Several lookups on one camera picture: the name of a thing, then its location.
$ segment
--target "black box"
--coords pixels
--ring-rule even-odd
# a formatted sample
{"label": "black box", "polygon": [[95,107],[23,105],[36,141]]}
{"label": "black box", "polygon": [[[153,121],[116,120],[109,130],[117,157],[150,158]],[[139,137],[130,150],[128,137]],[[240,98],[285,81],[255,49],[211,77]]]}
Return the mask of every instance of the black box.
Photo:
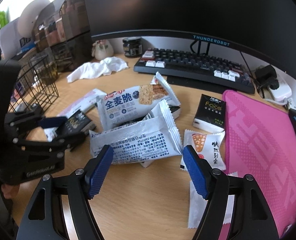
{"label": "black box", "polygon": [[96,125],[80,110],[75,112],[68,120],[55,131],[56,136],[69,135],[75,132],[84,132],[88,135],[89,130],[96,128]]}
{"label": "black box", "polygon": [[193,126],[210,133],[224,131],[226,102],[207,95],[201,95]]}

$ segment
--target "curved monitor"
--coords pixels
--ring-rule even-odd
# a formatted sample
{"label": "curved monitor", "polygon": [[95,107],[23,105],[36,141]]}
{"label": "curved monitor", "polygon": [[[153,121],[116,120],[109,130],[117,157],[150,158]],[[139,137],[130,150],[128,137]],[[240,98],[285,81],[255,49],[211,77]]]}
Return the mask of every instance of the curved monitor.
{"label": "curved monitor", "polygon": [[197,39],[237,49],[296,79],[292,0],[85,0],[93,40]]}

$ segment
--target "jar lid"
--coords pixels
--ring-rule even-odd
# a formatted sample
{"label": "jar lid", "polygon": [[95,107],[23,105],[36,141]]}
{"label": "jar lid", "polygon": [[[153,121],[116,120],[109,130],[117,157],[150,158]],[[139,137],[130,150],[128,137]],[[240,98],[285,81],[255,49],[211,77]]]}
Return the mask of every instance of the jar lid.
{"label": "jar lid", "polygon": [[141,37],[128,37],[128,38],[122,39],[123,42],[140,41],[140,40],[141,40]]}

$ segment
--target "white keycap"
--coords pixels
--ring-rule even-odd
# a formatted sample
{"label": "white keycap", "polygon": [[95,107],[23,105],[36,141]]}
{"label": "white keycap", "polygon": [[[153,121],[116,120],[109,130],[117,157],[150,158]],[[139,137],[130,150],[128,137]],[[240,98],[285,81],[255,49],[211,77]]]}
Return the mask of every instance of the white keycap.
{"label": "white keycap", "polygon": [[228,75],[228,80],[235,82],[236,81],[235,79],[236,79],[235,76]]}
{"label": "white keycap", "polygon": [[214,71],[214,76],[215,76],[215,77],[221,77],[221,72],[218,71],[218,70],[215,70],[215,71]]}
{"label": "white keycap", "polygon": [[152,60],[148,60],[146,62],[146,67],[154,67],[155,65],[156,65],[156,62]]}
{"label": "white keycap", "polygon": [[163,61],[157,61],[155,67],[165,67],[165,63]]}
{"label": "white keycap", "polygon": [[237,73],[237,72],[235,72],[235,71],[229,70],[228,73],[229,73],[229,75],[231,75],[231,76],[234,76],[234,77],[240,77],[239,73]]}
{"label": "white keycap", "polygon": [[228,79],[228,74],[222,72],[221,73],[221,78]]}
{"label": "white keycap", "polygon": [[147,50],[147,51],[143,54],[142,57],[143,57],[143,58],[154,58],[155,55],[154,55],[153,51]]}

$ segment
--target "white snack package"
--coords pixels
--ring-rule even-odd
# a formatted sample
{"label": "white snack package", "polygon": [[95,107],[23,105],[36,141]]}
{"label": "white snack package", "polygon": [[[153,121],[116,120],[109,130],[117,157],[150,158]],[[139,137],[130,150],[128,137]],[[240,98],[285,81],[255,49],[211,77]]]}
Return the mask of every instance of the white snack package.
{"label": "white snack package", "polygon": [[[233,172],[228,175],[233,177],[238,177],[237,172]],[[202,218],[202,215],[205,211],[207,200],[204,200],[203,197],[196,192],[196,189],[192,183],[192,180],[189,182],[189,185],[190,185],[190,203],[189,203],[188,228],[197,228]],[[229,195],[223,224],[228,224],[231,222],[234,201],[235,201],[235,196]]]}
{"label": "white snack package", "polygon": [[[199,158],[206,159],[212,168],[218,168],[224,171],[226,169],[226,164],[219,153],[219,148],[224,136],[224,131],[215,134],[203,134],[201,132],[185,130],[184,147],[192,145]],[[187,171],[183,158],[181,158],[180,168]]]}
{"label": "white snack package", "polygon": [[[106,95],[106,93],[95,88],[84,95],[82,98],[79,98],[77,101],[73,102],[70,106],[61,111],[57,116],[66,116],[67,118],[69,118],[78,110],[86,114],[90,109],[95,107],[97,97],[102,95]],[[47,140],[49,142],[51,142],[56,137],[55,131],[57,130],[57,128],[58,127],[44,129]]]}
{"label": "white snack package", "polygon": [[160,101],[145,118],[102,133],[89,131],[92,157],[96,158],[105,144],[113,148],[113,164],[181,155],[180,134],[166,100]]}
{"label": "white snack package", "polygon": [[105,131],[122,123],[145,116],[158,102],[166,100],[170,106],[180,102],[166,80],[157,72],[156,85],[142,85],[97,98],[100,122]]}
{"label": "white snack package", "polygon": [[[158,84],[158,80],[156,79],[156,75],[153,76],[152,81],[150,82],[151,85],[157,85]],[[176,119],[181,111],[177,111],[176,114],[172,114],[173,118]],[[144,168],[147,168],[150,164],[152,164],[153,161],[145,161],[140,163],[141,166],[143,166]]]}

